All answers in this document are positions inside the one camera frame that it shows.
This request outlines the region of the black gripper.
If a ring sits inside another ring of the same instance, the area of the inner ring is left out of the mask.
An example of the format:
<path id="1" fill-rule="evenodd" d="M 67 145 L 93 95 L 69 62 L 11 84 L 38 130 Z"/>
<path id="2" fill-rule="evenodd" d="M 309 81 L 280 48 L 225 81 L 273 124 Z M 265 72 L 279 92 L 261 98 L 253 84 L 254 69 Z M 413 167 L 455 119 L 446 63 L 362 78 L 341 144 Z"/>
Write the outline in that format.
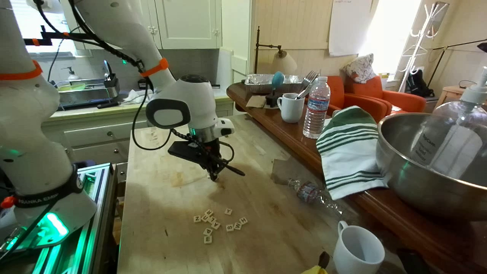
<path id="1" fill-rule="evenodd" d="M 187 162 L 198 164 L 203 170 L 209 171 L 209 177 L 212 182 L 216 182 L 219 177 L 219 173 L 224 170 L 229 170 L 241 177 L 245 177 L 244 171 L 230 167 L 221 157 L 221 147 L 218 141 L 213 141 L 209 144 L 174 142 L 169 148 L 169 154 Z"/>

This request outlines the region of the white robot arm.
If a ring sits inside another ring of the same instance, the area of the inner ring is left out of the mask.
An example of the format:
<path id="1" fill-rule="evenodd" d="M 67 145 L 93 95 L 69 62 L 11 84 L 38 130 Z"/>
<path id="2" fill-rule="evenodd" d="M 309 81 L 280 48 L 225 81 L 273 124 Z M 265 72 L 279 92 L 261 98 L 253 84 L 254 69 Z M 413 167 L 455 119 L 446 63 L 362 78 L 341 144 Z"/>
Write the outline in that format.
<path id="1" fill-rule="evenodd" d="M 207 83 L 175 80 L 140 20 L 133 0 L 70 0 L 81 28 L 72 39 L 98 48 L 137 68 L 157 97 L 146 106 L 148 121 L 162 130 L 186 125 L 190 135 L 181 157 L 216 177 L 230 162 L 219 156 L 218 139 L 233 133 L 215 113 Z M 47 139 L 41 124 L 60 107 L 60 93 L 43 78 L 41 66 L 26 51 L 11 0 L 0 0 L 0 150 L 2 171 L 17 202 L 14 214 L 23 234 L 38 247 L 63 243 L 96 214 L 66 150 Z"/>

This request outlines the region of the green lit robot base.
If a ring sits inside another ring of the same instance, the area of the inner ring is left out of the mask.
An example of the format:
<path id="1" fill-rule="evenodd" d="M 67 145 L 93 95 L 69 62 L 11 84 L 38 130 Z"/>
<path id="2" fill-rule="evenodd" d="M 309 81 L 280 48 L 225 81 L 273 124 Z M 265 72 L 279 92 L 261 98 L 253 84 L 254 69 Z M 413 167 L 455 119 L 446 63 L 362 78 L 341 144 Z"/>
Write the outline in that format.
<path id="1" fill-rule="evenodd" d="M 0 262 L 0 274 L 104 274 L 110 270 L 116 183 L 113 167 L 78 171 L 93 217 L 78 229 L 50 209 L 29 237 Z"/>

